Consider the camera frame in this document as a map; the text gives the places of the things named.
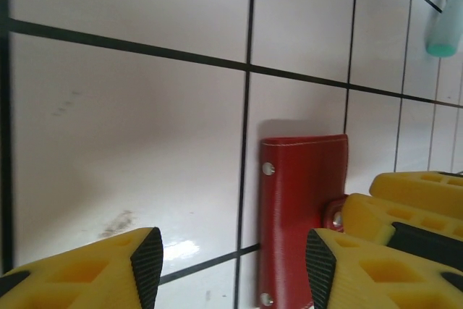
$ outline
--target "red leather holder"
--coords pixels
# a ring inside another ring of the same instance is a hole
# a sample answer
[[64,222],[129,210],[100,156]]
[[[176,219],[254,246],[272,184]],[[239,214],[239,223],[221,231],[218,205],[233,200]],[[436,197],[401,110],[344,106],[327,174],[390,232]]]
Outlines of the red leather holder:
[[260,147],[260,307],[312,305],[305,267],[307,233],[340,230],[334,214],[344,202],[347,136],[264,139]]

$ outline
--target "yellow foam block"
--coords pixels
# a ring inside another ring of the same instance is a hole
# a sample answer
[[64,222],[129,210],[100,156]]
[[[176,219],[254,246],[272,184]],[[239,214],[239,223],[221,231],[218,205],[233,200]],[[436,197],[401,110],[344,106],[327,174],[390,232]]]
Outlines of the yellow foam block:
[[347,198],[342,221],[347,234],[381,245],[391,239],[396,221],[463,241],[462,220],[357,193]]
[[306,263],[316,308],[463,306],[463,293],[441,275],[461,271],[329,229],[310,231]]
[[392,200],[455,219],[463,219],[463,177],[438,172],[380,174],[373,197]]
[[0,278],[26,275],[0,308],[152,308],[162,252],[159,230],[144,228],[20,266]]

